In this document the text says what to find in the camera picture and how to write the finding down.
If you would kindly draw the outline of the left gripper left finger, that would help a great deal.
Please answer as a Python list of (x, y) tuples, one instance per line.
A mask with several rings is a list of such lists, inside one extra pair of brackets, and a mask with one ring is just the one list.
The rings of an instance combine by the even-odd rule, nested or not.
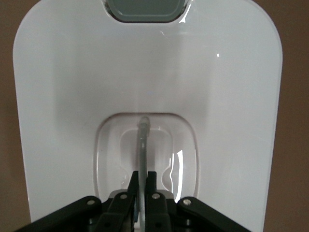
[(113, 191), (102, 202), (83, 197), (41, 219), (18, 229), (19, 232), (132, 232), (136, 217), (139, 173), (132, 173), (127, 189)]

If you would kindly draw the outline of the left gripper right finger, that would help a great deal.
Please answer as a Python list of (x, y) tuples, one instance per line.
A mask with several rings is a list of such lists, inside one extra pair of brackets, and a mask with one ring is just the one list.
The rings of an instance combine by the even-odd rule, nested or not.
[(247, 232), (248, 229), (195, 197), (178, 202), (157, 189), (156, 172), (148, 172), (145, 187), (147, 232)]

